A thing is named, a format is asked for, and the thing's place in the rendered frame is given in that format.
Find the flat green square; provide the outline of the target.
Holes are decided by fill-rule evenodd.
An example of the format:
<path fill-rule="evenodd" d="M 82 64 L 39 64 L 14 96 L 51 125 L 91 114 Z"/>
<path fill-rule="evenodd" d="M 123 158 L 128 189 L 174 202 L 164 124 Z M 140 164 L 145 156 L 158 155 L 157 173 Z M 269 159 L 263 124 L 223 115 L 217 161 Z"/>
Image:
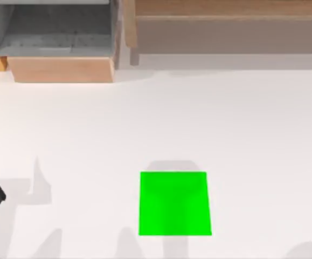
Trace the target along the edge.
<path fill-rule="evenodd" d="M 211 236 L 210 198 L 204 171 L 143 171 L 140 236 Z"/>

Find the pale wooden drawer front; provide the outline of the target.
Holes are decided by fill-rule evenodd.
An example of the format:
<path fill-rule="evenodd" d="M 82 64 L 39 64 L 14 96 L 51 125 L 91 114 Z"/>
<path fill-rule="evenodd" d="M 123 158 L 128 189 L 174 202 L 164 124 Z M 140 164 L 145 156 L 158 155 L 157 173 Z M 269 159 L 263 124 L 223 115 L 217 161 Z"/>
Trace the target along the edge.
<path fill-rule="evenodd" d="M 19 83 L 112 83 L 115 62 L 103 57 L 9 57 Z"/>

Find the grey pierced drawer inside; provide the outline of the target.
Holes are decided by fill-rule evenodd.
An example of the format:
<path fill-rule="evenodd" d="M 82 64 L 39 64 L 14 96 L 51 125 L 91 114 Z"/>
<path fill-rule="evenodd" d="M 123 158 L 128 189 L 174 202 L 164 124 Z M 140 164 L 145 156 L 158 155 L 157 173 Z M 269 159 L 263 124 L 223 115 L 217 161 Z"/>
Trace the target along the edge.
<path fill-rule="evenodd" d="M 0 0 L 0 56 L 109 57 L 118 0 Z"/>

